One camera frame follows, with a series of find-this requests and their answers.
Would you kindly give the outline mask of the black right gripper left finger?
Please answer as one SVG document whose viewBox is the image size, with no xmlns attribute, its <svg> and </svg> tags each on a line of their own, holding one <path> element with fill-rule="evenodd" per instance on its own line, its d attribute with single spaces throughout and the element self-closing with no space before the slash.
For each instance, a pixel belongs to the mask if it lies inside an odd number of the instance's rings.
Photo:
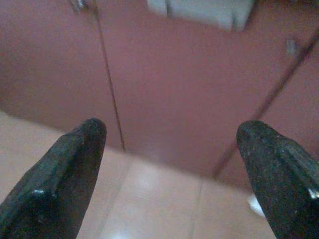
<svg viewBox="0 0 319 239">
<path fill-rule="evenodd" d="M 61 136 L 0 204 L 0 239 L 76 239 L 106 135 L 105 124 L 91 118 Z"/>
</svg>

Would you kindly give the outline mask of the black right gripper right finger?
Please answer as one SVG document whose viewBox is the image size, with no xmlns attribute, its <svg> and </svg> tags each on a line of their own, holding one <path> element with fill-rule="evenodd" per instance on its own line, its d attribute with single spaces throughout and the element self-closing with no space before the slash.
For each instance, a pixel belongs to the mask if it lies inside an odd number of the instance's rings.
<svg viewBox="0 0 319 239">
<path fill-rule="evenodd" d="M 319 162 L 261 121 L 246 121 L 237 147 L 277 239 L 319 239 Z"/>
</svg>

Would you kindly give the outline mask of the dark red cabinet door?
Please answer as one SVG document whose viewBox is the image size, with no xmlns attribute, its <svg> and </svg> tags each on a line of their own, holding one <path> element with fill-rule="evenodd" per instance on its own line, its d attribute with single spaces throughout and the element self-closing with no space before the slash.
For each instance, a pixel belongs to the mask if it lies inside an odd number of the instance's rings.
<svg viewBox="0 0 319 239">
<path fill-rule="evenodd" d="M 298 45 L 295 55 L 286 53 L 287 39 Z M 319 158 L 319 39 L 288 35 L 251 67 L 233 71 L 216 89 L 212 113 L 221 152 L 209 176 L 227 185 L 250 189 L 248 176 L 235 142 L 237 127 L 260 120 L 294 139 Z"/>
<path fill-rule="evenodd" d="M 84 2 L 0 0 L 0 107 L 63 131 L 96 117 L 122 150 L 97 0 Z"/>
<path fill-rule="evenodd" d="M 203 176 L 222 150 L 216 89 L 274 59 L 282 38 L 319 29 L 319 8 L 288 0 L 257 0 L 243 31 L 159 16 L 146 0 L 97 5 L 125 150 Z"/>
</svg>

